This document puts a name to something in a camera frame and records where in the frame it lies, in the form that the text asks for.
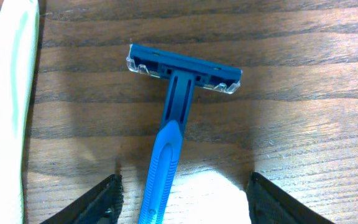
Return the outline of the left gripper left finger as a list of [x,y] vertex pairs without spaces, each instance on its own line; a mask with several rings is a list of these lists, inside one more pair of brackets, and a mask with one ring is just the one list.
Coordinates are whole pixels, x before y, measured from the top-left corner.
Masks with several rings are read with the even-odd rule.
[[112,174],[42,224],[117,224],[124,203],[123,192],[122,175]]

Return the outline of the blue disposable razor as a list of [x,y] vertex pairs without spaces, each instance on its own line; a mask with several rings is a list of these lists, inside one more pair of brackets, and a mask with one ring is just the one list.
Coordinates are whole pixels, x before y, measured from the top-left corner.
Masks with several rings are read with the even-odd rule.
[[132,72],[169,81],[139,215],[139,223],[162,223],[195,87],[232,94],[242,70],[138,44],[131,44],[126,61]]

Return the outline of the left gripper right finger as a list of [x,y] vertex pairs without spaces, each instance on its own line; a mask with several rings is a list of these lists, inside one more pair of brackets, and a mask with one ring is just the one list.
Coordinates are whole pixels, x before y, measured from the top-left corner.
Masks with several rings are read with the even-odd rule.
[[250,174],[246,195],[252,224],[333,224],[258,172]]

